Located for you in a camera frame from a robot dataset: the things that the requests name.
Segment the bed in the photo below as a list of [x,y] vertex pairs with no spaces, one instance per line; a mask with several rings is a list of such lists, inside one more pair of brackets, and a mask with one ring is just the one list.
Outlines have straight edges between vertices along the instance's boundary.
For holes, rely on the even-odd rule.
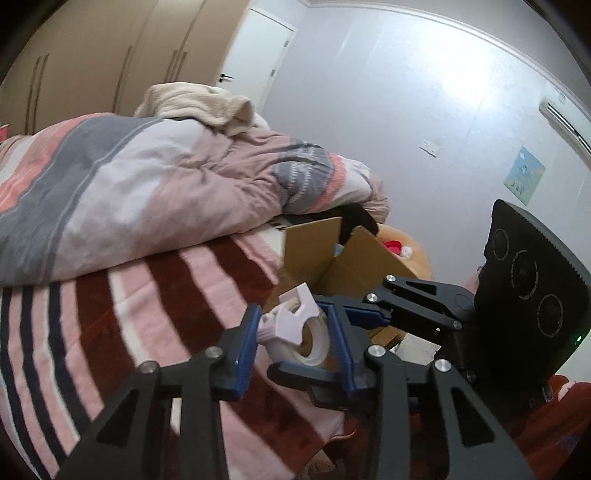
[[[28,468],[55,477],[141,362],[183,362],[265,303],[281,255],[257,227],[352,202],[388,214],[362,163],[255,128],[94,114],[2,142],[0,420]],[[245,398],[221,406],[233,479],[294,478],[346,429],[270,362],[259,348]]]

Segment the cardboard box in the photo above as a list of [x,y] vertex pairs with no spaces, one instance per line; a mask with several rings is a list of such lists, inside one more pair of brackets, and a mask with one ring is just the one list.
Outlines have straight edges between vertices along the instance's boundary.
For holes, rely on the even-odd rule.
[[[268,312],[278,297],[306,282],[312,293],[346,295],[362,299],[388,274],[416,278],[402,261],[391,254],[365,228],[357,227],[343,251],[335,257],[340,218],[318,220],[285,229],[283,267],[279,283],[264,306]],[[368,332],[374,343],[392,348],[405,333],[394,327]]]

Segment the blue gripper pad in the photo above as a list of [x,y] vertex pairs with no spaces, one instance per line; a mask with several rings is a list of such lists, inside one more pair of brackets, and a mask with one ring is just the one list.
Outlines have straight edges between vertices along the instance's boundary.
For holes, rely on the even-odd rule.
[[318,306],[324,311],[328,318],[330,343],[333,346],[333,352],[336,355],[339,364],[341,386],[347,395],[352,397],[357,391],[355,385],[355,366],[343,331],[343,326],[339,322],[334,305],[318,303]]
[[390,325],[390,321],[382,317],[380,312],[354,307],[345,307],[345,311],[347,312],[347,317],[349,317],[351,325],[364,328],[365,330],[373,330],[374,328]]
[[237,335],[239,342],[239,350],[236,356],[231,355],[226,360],[234,362],[235,365],[235,385],[234,394],[236,398],[241,400],[248,385],[251,382],[252,370],[255,364],[256,355],[256,331],[258,329],[259,321],[261,320],[262,310],[261,306],[255,303],[249,303],[242,322],[238,327],[240,333]]

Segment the beige towel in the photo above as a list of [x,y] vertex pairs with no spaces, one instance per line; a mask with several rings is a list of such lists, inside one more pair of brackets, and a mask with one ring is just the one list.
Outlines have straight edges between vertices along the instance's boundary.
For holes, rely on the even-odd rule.
[[261,124],[260,120],[264,120],[247,97],[233,95],[223,88],[185,82],[151,86],[134,116],[194,118],[229,137],[246,132],[255,118],[257,126],[265,128],[266,124]]

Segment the circular speaker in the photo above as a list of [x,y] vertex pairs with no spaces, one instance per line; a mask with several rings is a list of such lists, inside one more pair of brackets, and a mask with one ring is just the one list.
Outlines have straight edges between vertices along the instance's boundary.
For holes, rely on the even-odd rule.
[[542,335],[552,338],[562,328],[564,307],[560,299],[554,295],[546,295],[538,305],[538,328]]
[[538,264],[527,250],[520,250],[511,264],[511,285],[522,300],[532,297],[538,287]]
[[509,235],[502,228],[498,228],[492,237],[492,251],[497,260],[504,260],[509,254]]

